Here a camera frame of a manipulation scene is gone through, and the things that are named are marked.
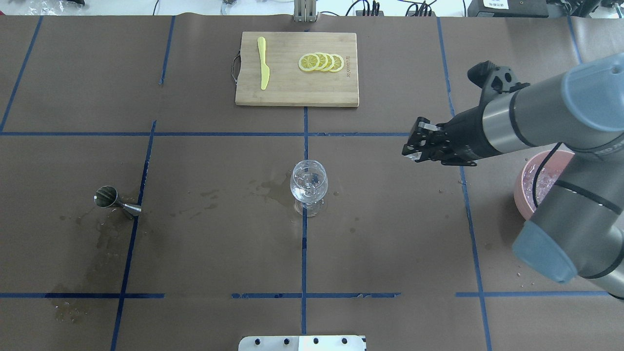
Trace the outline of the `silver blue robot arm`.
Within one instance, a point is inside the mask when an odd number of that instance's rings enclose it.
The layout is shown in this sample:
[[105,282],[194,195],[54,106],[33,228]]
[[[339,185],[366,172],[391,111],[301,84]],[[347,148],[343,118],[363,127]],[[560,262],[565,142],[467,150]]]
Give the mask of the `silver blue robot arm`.
[[402,154],[414,162],[477,160],[561,143],[574,154],[526,220],[513,253],[544,277],[584,278],[623,299],[623,55],[535,84],[490,61],[471,67],[479,104],[450,121],[417,118]]

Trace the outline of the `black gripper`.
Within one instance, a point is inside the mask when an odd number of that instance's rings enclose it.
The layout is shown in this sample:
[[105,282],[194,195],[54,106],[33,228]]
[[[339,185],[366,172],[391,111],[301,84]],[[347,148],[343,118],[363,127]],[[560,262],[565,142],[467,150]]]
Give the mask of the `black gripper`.
[[432,124],[428,118],[417,118],[402,156],[420,151],[421,162],[437,161],[444,166],[474,166],[475,160],[490,157],[482,122],[484,109],[466,110],[446,123]]

